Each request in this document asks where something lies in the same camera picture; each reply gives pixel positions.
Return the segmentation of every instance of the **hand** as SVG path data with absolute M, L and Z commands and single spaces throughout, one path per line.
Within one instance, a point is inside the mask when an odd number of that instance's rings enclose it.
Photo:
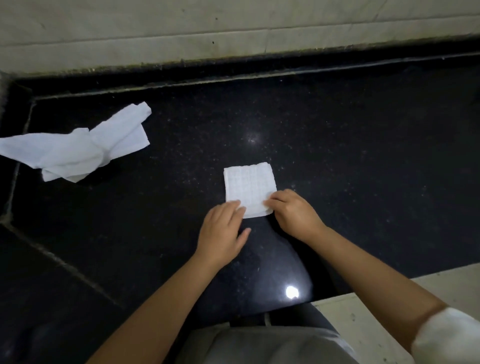
M 327 229 L 313 207 L 292 190 L 273 192 L 264 205 L 275 211 L 284 232 L 310 246 Z
M 195 254 L 218 270 L 238 255 L 252 231 L 246 228 L 237 237 L 246 210 L 245 207 L 237 209 L 239 205 L 240 201 L 231 201 L 215 206 L 205 216 L 200 229 Z

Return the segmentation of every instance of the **folded paper towel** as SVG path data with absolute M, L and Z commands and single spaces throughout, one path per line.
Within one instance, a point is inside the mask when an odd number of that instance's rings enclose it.
M 142 102 L 131 104 L 92 130 L 70 134 L 32 133 L 0 138 L 0 155 L 41 168 L 44 181 L 78 182 L 112 159 L 148 146 L 142 122 L 152 113 Z
M 240 200 L 241 205 L 247 208 L 243 218 L 257 218 L 273 212 L 262 203 L 276 191 L 270 164 L 263 162 L 252 166 L 225 168 L 223 176 L 226 200 Z

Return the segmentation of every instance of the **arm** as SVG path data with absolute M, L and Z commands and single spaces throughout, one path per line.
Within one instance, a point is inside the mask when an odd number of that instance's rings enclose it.
M 87 364 L 161 363 L 188 313 L 215 274 L 235 258 L 250 229 L 237 237 L 245 208 L 240 201 L 212 208 L 192 258 L 146 300 Z
M 309 245 L 350 285 L 382 326 L 408 351 L 420 327 L 446 304 L 415 282 L 325 226 L 310 204 L 292 190 L 264 204 L 280 227 Z

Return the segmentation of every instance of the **forearm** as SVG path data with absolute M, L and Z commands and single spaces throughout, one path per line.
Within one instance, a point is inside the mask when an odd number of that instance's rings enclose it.
M 330 228 L 309 245 L 407 351 L 423 323 L 446 307 L 436 296 Z
M 216 274 L 194 255 L 145 301 L 87 364 L 158 364 L 185 318 Z

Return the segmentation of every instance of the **white tile floor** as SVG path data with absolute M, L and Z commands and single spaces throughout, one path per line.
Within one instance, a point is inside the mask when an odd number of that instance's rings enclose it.
M 414 281 L 452 307 L 480 319 L 480 263 Z M 360 364 L 414 363 L 354 293 L 313 304 L 355 349 Z

